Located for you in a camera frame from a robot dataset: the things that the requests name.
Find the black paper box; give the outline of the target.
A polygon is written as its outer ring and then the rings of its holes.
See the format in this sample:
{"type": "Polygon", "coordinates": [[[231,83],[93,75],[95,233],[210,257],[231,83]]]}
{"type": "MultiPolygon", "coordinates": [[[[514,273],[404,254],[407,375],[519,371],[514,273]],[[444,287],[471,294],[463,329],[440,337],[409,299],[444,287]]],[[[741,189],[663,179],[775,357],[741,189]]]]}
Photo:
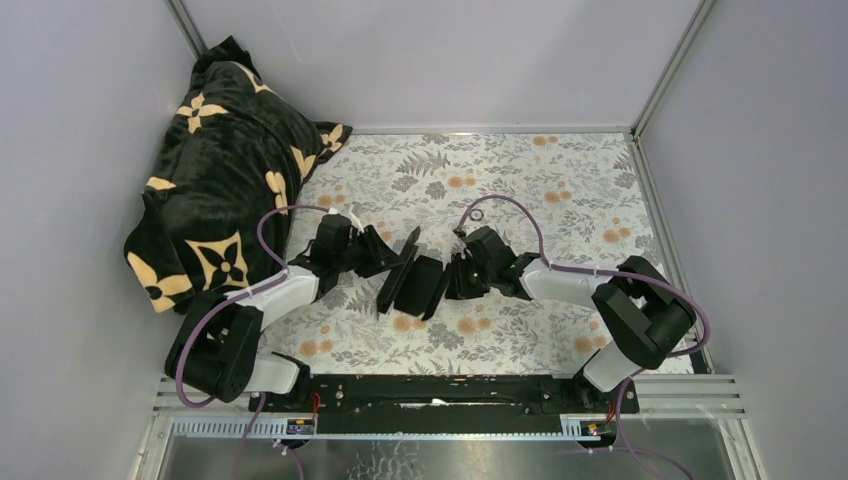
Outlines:
{"type": "Polygon", "coordinates": [[[452,265],[426,255],[418,255],[421,227],[407,237],[400,263],[390,270],[376,297],[376,310],[386,314],[395,309],[422,322],[431,319],[450,282],[452,265]]]}

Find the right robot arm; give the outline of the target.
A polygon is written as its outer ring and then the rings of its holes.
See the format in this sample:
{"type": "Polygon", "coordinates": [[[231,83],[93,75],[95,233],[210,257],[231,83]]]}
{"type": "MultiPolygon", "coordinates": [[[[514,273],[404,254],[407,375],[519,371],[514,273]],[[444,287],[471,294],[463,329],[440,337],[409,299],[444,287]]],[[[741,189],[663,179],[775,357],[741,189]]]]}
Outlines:
{"type": "Polygon", "coordinates": [[[611,339],[578,371],[573,396],[583,410],[601,410],[623,380],[657,369],[695,324],[693,306],[640,256],[614,270],[593,270],[549,264],[534,252],[517,255],[490,227],[456,235],[464,247],[451,261],[446,298],[479,298],[496,289],[505,297],[564,302],[600,315],[611,339]]]}

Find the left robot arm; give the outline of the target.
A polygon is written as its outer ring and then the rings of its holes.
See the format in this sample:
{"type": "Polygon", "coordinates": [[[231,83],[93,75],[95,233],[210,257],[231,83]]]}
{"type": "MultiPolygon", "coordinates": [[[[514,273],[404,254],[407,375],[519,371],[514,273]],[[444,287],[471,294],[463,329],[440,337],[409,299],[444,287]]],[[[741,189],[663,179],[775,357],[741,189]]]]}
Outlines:
{"type": "Polygon", "coordinates": [[[341,274],[369,278],[402,264],[372,225],[357,227],[341,214],[322,217],[314,238],[280,272],[242,290],[206,291],[189,305],[166,358],[164,371],[179,382],[179,395],[191,408],[187,388],[209,400],[232,402],[240,395],[271,394],[288,411],[309,401],[309,368],[284,354],[262,354],[259,340],[274,322],[321,299],[341,274]]]}

